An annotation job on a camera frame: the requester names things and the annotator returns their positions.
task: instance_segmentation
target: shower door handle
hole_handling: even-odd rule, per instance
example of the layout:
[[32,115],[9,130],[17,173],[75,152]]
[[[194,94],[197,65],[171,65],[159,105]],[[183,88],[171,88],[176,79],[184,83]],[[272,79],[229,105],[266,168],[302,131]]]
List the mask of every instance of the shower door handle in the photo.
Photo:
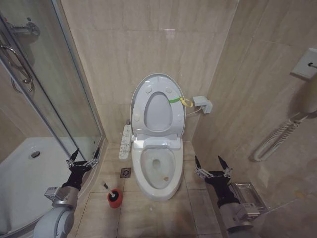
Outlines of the shower door handle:
[[[14,48],[12,48],[11,46],[7,46],[7,45],[0,45],[0,48],[4,50],[3,52],[4,52],[4,54],[6,55],[8,61],[9,61],[9,64],[10,64],[12,67],[16,68],[20,73],[22,73],[24,77],[26,77],[26,79],[22,80],[22,82],[25,83],[25,84],[31,84],[31,87],[30,87],[30,89],[28,90],[28,92],[29,92],[29,93],[32,92],[33,89],[34,89],[33,78],[32,78],[32,76],[31,76],[31,74],[28,72],[28,70],[26,69],[25,64],[24,64],[24,62],[21,60],[20,55],[18,54],[18,52],[17,52]],[[15,57],[17,58],[17,60],[19,61],[19,63],[20,63],[21,65],[17,65],[17,64],[11,59],[10,55],[9,55],[6,51],[12,52],[12,53],[15,55]],[[11,83],[12,83],[13,89],[14,89],[16,92],[22,93],[20,90],[17,89],[17,87],[16,87],[16,85],[15,85],[15,82],[13,81],[12,78],[11,78]]]

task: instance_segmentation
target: toilet brush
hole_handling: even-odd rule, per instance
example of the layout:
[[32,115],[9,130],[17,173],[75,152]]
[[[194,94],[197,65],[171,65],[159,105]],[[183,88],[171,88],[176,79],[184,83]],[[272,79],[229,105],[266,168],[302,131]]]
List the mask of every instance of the toilet brush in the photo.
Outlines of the toilet brush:
[[122,203],[122,194],[118,189],[109,189],[106,183],[104,183],[104,187],[106,188],[108,193],[107,199],[110,207],[118,208]]

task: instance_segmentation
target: shower drain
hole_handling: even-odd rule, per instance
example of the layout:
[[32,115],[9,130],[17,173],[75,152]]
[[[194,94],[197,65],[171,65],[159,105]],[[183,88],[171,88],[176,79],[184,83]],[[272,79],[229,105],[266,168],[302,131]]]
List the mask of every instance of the shower drain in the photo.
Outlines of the shower drain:
[[36,157],[38,157],[39,155],[40,155],[40,151],[35,151],[35,152],[33,152],[32,154],[31,154],[31,157],[32,158],[36,158]]
[[120,178],[129,178],[131,176],[131,168],[122,168]]

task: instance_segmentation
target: white toilet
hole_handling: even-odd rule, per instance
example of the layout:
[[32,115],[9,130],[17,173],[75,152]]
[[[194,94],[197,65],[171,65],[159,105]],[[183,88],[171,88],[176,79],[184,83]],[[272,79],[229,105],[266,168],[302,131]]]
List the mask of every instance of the white toilet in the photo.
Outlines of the white toilet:
[[132,161],[141,191],[164,201],[177,191],[183,170],[185,107],[170,100],[183,97],[165,74],[151,74],[138,85],[131,101]]

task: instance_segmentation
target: toilet control panel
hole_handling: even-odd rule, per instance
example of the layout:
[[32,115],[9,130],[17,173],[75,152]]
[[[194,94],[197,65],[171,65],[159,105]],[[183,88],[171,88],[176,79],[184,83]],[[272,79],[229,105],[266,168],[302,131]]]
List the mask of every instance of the toilet control panel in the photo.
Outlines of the toilet control panel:
[[121,146],[119,151],[119,159],[121,160],[128,159],[129,152],[130,152],[130,145],[131,145],[131,123],[130,123],[130,120],[128,119],[123,129]]

